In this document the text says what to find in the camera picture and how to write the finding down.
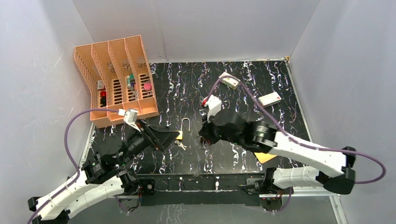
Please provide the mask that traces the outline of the silver key bunch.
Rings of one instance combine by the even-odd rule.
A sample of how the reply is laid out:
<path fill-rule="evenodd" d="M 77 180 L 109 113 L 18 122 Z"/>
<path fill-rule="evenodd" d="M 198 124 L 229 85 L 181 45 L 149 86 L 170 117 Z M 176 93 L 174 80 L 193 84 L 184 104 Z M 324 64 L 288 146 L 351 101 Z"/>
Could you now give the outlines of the silver key bunch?
<path fill-rule="evenodd" d="M 175 143 L 175 145 L 179 146 L 183 150 L 186 150 L 186 146 L 181 141 L 175 140 L 174 143 Z"/>

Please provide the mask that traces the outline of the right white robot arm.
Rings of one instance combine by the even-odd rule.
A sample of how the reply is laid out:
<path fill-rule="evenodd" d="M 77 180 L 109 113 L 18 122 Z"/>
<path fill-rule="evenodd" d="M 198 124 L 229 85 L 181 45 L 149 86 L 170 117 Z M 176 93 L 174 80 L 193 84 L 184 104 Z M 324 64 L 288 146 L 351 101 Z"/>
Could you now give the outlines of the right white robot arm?
<path fill-rule="evenodd" d="M 323 187 L 332 193 L 348 195 L 355 185 L 353 155 L 320 151 L 318 146 L 302 139 L 294 142 L 264 121 L 247 121 L 236 112 L 223 110 L 215 116 L 204 115 L 198 134 L 209 145 L 223 140 L 253 153 L 277 155 L 304 164 L 298 168 L 266 169 L 262 181 L 247 186 L 257 193 L 276 193 L 293 187 Z"/>

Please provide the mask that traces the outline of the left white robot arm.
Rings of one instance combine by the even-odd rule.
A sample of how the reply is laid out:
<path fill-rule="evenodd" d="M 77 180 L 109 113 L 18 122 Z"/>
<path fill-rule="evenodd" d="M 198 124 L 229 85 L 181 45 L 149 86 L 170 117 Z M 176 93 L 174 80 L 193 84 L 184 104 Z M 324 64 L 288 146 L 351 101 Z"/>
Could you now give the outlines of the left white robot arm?
<path fill-rule="evenodd" d="M 177 131 L 155 128 L 137 121 L 123 139 L 106 138 L 95 154 L 70 179 L 42 197 L 32 197 L 29 224 L 66 224 L 73 215 L 107 198 L 133 195 L 141 188 L 131 162 L 145 149 L 165 150 L 178 136 Z"/>

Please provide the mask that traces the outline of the white green small box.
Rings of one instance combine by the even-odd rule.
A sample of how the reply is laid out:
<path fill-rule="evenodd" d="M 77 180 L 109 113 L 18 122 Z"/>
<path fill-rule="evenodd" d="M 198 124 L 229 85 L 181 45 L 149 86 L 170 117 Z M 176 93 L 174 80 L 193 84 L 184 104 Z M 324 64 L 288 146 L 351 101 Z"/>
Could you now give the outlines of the white green small box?
<path fill-rule="evenodd" d="M 240 84 L 240 80 L 238 78 L 236 78 L 235 76 L 227 73 L 227 72 L 223 72 L 219 78 L 222 78 L 220 80 L 221 83 L 225 84 L 226 86 L 232 88 L 232 89 L 236 89 L 239 84 Z"/>

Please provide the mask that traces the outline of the orange spiral notebook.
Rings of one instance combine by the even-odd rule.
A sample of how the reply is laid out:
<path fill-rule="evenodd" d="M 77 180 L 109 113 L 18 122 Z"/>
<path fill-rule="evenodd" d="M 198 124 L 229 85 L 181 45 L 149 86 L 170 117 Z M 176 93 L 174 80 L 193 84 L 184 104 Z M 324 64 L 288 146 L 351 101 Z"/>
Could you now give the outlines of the orange spiral notebook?
<path fill-rule="evenodd" d="M 269 160 L 271 160 L 271 159 L 276 157 L 276 155 L 265 154 L 265 153 L 254 153 L 254 155 L 256 156 L 257 160 L 261 164 L 264 164 L 264 163 L 268 162 Z"/>

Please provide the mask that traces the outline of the white red small box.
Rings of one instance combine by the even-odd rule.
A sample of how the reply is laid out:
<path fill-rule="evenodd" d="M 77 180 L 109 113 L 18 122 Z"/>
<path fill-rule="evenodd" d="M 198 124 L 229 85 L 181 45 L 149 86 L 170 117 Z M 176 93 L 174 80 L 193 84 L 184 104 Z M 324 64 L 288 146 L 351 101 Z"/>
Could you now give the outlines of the white red small box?
<path fill-rule="evenodd" d="M 272 92 L 258 98 L 258 101 L 261 103 L 263 108 L 278 104 L 281 100 L 282 98 L 277 92 Z"/>

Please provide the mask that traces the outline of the red black item in organizer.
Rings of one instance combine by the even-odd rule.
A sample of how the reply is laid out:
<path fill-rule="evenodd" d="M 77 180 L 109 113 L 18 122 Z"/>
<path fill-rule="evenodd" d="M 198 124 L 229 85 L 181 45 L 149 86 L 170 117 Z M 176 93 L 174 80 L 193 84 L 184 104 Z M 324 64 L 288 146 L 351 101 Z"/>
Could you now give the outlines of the red black item in organizer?
<path fill-rule="evenodd" d="M 100 107 L 105 107 L 107 105 L 107 92 L 106 91 L 100 91 L 99 93 L 99 105 Z"/>

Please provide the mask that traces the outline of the pink eraser in organizer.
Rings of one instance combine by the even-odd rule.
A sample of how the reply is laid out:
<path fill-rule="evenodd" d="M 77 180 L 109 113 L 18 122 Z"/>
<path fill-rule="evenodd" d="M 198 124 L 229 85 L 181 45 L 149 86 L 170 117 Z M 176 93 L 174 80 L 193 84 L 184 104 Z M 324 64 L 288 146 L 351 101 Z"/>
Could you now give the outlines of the pink eraser in organizer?
<path fill-rule="evenodd" d="M 152 83 L 151 82 L 144 82 L 143 83 L 144 91 L 151 91 L 152 90 Z"/>

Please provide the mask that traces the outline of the orange plastic file organizer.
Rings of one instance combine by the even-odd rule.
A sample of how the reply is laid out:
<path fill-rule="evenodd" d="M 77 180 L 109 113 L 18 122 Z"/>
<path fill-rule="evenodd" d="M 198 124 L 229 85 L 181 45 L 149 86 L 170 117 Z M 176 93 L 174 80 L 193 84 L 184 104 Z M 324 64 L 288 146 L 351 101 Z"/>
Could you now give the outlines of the orange plastic file organizer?
<path fill-rule="evenodd" d="M 91 93 L 91 122 L 98 128 L 123 122 L 119 109 L 133 108 L 137 117 L 159 114 L 154 81 L 141 36 L 76 46 L 74 59 Z M 152 90 L 144 91 L 143 83 Z M 107 105 L 100 107 L 99 93 L 107 92 Z"/>

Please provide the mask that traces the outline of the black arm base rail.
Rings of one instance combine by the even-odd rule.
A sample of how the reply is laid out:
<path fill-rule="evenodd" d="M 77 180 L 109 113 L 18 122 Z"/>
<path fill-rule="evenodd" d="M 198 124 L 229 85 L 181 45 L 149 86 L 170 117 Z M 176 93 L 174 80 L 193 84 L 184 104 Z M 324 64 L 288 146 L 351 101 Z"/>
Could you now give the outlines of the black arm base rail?
<path fill-rule="evenodd" d="M 119 178 L 89 190 L 66 207 L 69 217 L 99 203 L 119 197 L 125 211 L 135 206 L 138 194 L 142 206 L 164 204 L 245 204 L 263 206 L 271 210 L 286 203 L 293 196 L 335 196 L 323 187 L 303 183 L 293 189 L 276 190 L 263 186 L 264 174 L 195 174 L 195 175 L 138 175 L 129 186 L 123 187 Z"/>

